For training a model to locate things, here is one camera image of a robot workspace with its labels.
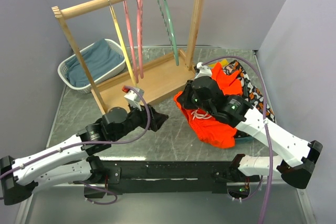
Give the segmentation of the pink hanger right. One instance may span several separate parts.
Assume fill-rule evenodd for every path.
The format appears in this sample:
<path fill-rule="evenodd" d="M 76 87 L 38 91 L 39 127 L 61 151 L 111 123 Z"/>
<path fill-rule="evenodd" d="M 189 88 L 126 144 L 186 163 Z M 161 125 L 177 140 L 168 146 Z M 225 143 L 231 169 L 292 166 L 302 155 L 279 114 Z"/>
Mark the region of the pink hanger right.
<path fill-rule="evenodd" d="M 143 0 L 136 0 L 137 3 L 137 44 L 138 44 L 138 60 L 139 60 L 139 70 L 140 78 L 144 78 L 143 71 L 143 57 L 142 57 L 142 18 L 143 18 Z"/>

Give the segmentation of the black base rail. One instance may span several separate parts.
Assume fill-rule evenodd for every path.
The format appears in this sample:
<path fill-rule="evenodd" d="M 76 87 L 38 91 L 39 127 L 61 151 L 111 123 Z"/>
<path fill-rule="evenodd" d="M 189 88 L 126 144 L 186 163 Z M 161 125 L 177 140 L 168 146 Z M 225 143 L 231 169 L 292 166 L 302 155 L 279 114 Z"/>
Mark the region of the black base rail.
<path fill-rule="evenodd" d="M 131 193 L 186 193 L 210 191 L 225 194 L 227 184 L 259 182 L 245 176 L 227 161 L 101 161 L 91 184 L 103 184 L 117 195 Z"/>

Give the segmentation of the teal round tray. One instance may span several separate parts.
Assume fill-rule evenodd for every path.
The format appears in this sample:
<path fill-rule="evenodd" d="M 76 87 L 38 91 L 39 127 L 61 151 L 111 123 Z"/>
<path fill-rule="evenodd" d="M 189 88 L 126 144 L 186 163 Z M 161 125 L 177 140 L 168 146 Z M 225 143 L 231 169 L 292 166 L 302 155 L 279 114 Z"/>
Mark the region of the teal round tray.
<path fill-rule="evenodd" d="M 239 130 L 236 132 L 234 139 L 235 141 L 238 141 L 240 143 L 254 140 L 254 138 L 251 135 Z"/>

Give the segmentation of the orange shorts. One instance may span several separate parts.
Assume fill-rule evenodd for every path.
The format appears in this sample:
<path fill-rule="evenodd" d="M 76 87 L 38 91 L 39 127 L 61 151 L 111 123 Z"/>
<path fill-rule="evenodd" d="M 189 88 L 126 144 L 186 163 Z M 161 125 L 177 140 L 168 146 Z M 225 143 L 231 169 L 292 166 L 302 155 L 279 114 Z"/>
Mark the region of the orange shorts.
<path fill-rule="evenodd" d="M 242 85 L 240 80 L 237 79 L 239 75 L 238 71 L 234 71 L 232 74 L 225 73 L 224 66 L 220 62 L 211 64 L 211 67 L 212 79 L 217 81 L 219 88 L 224 94 L 242 95 Z M 201 109 L 187 110 L 182 108 L 177 101 L 181 94 L 181 91 L 177 93 L 173 100 L 186 117 L 189 126 L 196 133 L 200 141 L 218 148 L 231 148 L 235 146 L 234 136 L 237 133 L 237 129 L 216 121 Z"/>

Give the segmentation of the yellow garment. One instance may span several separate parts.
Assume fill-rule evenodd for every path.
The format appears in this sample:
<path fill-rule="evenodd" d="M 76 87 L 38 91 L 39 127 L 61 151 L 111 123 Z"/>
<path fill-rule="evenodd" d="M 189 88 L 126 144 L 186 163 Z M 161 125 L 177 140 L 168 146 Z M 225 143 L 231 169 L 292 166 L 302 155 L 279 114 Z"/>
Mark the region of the yellow garment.
<path fill-rule="evenodd" d="M 221 65 L 221 67 L 225 67 L 229 64 L 229 61 L 227 59 L 223 59 L 219 61 L 218 63 Z"/>

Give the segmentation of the pink hanger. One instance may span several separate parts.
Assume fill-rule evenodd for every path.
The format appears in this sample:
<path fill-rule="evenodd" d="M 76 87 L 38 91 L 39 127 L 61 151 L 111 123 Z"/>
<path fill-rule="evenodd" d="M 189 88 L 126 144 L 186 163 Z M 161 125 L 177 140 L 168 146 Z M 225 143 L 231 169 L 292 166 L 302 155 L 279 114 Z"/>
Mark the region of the pink hanger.
<path fill-rule="evenodd" d="M 137 44 L 138 44 L 138 60 L 139 60 L 139 70 L 140 78 L 144 78 L 143 71 L 143 57 L 142 57 L 142 18 L 143 18 L 143 0 L 136 0 L 137 3 Z"/>
<path fill-rule="evenodd" d="M 126 0 L 123 0 L 123 8 L 124 8 L 125 21 L 126 21 L 127 32 L 128 32 L 128 40 L 129 40 L 129 45 L 130 45 L 130 50 L 131 50 L 131 57 L 132 57 L 132 63 L 133 63 L 133 73 L 134 73 L 134 76 L 135 76 L 135 81 L 136 81 L 136 83 L 138 83 L 139 78 L 138 78 L 138 68 L 137 68 L 137 63 L 136 63 L 137 61 L 136 61 L 136 58 L 135 58 L 131 23 L 130 23 L 128 5 L 127 5 Z"/>

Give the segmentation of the camouflage patterned shorts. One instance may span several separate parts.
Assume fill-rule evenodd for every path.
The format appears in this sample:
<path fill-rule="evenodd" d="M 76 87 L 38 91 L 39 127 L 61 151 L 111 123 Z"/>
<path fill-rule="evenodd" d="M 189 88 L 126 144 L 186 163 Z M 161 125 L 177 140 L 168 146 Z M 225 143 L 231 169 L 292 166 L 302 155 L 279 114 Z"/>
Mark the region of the camouflage patterned shorts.
<path fill-rule="evenodd" d="M 252 83 L 249 75 L 244 67 L 237 61 L 233 60 L 228 65 L 223 67 L 223 72 L 226 75 L 236 75 L 236 79 L 240 81 L 242 92 L 241 95 L 246 101 L 250 102 L 261 113 L 264 109 L 264 96 L 260 90 Z"/>

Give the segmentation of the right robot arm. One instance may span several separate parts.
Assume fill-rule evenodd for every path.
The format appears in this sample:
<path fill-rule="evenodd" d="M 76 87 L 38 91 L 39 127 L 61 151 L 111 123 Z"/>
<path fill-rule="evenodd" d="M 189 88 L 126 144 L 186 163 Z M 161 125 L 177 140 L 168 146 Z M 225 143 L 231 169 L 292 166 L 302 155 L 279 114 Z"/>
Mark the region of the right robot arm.
<path fill-rule="evenodd" d="M 323 149 L 320 142 L 308 142 L 289 133 L 264 118 L 256 107 L 241 96 L 224 94 L 209 76 L 187 81 L 177 102 L 184 109 L 207 112 L 217 122 L 254 137 L 276 153 L 266 157 L 236 155 L 230 168 L 233 180 L 239 182 L 247 176 L 267 176 L 272 173 L 292 187 L 307 187 Z"/>

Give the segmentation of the green hanger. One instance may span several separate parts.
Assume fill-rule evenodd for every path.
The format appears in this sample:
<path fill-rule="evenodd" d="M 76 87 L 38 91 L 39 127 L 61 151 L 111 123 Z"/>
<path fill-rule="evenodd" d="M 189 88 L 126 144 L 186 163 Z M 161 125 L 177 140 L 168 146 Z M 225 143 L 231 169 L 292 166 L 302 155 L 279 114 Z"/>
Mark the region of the green hanger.
<path fill-rule="evenodd" d="M 171 12 L 169 5 L 167 3 L 167 0 L 156 0 L 157 4 L 159 6 L 159 10 L 161 12 L 161 16 L 164 21 L 165 29 L 170 41 L 171 48 L 173 50 L 173 56 L 175 59 L 175 64 L 176 66 L 179 66 L 180 61 L 179 61 L 179 53 L 177 49 L 177 43 L 176 43 L 176 38 L 175 38 L 175 31 L 174 31 L 174 26 L 172 22 L 172 17 L 171 17 Z"/>

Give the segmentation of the pink hanger left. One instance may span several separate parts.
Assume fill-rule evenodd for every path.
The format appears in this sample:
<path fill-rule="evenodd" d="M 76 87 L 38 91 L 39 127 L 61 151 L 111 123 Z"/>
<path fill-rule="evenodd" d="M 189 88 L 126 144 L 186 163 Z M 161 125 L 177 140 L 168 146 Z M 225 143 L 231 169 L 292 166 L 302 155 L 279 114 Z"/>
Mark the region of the pink hanger left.
<path fill-rule="evenodd" d="M 128 40 L 129 40 L 129 45 L 130 45 L 130 50 L 131 50 L 131 57 L 132 57 L 132 63 L 133 63 L 133 73 L 134 73 L 134 76 L 135 76 L 135 81 L 136 81 L 136 83 L 138 83 L 139 78 L 138 78 L 138 68 L 137 68 L 137 63 L 136 63 L 137 61 L 136 61 L 136 58 L 135 58 L 131 23 L 130 23 L 128 5 L 127 5 L 126 0 L 123 0 L 123 8 L 124 8 L 125 21 L 126 21 L 127 32 L 128 32 Z"/>

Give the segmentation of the yellow hanger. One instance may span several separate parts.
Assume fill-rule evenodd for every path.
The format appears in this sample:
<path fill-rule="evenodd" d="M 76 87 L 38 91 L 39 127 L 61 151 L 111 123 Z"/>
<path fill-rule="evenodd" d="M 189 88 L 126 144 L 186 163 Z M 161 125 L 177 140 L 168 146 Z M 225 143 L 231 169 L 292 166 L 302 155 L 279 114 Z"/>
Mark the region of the yellow hanger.
<path fill-rule="evenodd" d="M 121 30 L 120 30 L 120 27 L 119 27 L 117 16 L 115 14 L 115 11 L 113 9 L 113 6 L 112 6 L 110 0 L 108 0 L 108 3 L 109 3 L 113 23 L 114 23 L 114 26 L 115 26 L 115 30 L 116 30 L 116 33 L 117 33 L 117 37 L 118 37 L 118 40 L 119 40 L 119 43 L 120 43 L 120 46 L 121 46 L 121 49 L 122 49 L 122 53 L 123 53 L 125 62 L 126 62 L 126 66 L 127 66 L 127 69 L 128 69 L 129 76 L 131 78 L 131 81 L 132 81 L 133 85 L 137 86 L 137 82 L 136 82 L 136 79 L 135 79 L 135 75 L 134 75 L 134 72 L 133 72 L 133 69 L 132 69 L 132 66 L 131 66 L 129 56 L 127 54 L 127 50 L 126 50 L 126 47 L 125 47 L 125 44 L 124 44 L 124 40 L 123 40 L 122 33 L 121 33 Z"/>

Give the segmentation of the wooden clothes rack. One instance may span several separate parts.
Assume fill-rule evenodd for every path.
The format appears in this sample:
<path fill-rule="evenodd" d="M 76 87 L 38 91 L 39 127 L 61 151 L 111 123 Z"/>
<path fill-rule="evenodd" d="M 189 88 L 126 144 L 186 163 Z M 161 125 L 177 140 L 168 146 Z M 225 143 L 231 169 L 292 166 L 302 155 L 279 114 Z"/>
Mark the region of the wooden clothes rack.
<path fill-rule="evenodd" d="M 123 0 L 110 0 L 111 4 Z M 198 30 L 203 12 L 204 0 L 194 0 L 187 50 L 178 49 L 180 64 L 176 66 L 173 50 L 151 62 L 143 64 L 144 78 L 140 78 L 139 65 L 137 87 L 144 90 L 144 98 L 149 104 L 157 104 L 181 91 L 187 79 L 195 73 L 193 69 L 193 53 L 196 46 Z M 66 23 L 68 19 L 109 7 L 108 0 L 92 0 L 66 9 L 54 6 L 52 11 L 60 24 L 75 56 L 77 57 L 91 85 L 91 92 L 102 114 L 106 114 L 114 105 L 122 100 L 121 88 L 133 84 L 129 73 L 123 73 L 101 84 L 96 84 L 85 63 L 79 47 Z"/>

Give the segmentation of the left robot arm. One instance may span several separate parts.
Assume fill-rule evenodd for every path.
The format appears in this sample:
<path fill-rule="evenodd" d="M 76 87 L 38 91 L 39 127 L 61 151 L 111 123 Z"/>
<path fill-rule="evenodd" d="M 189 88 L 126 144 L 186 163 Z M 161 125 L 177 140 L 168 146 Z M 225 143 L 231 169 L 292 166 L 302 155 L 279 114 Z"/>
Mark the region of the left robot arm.
<path fill-rule="evenodd" d="M 1 158 L 1 188 L 5 205 L 14 205 L 45 188 L 67 182 L 95 184 L 107 178 L 96 156 L 137 127 L 158 131 L 169 118 L 152 106 L 115 107 L 58 145 L 23 158 Z"/>

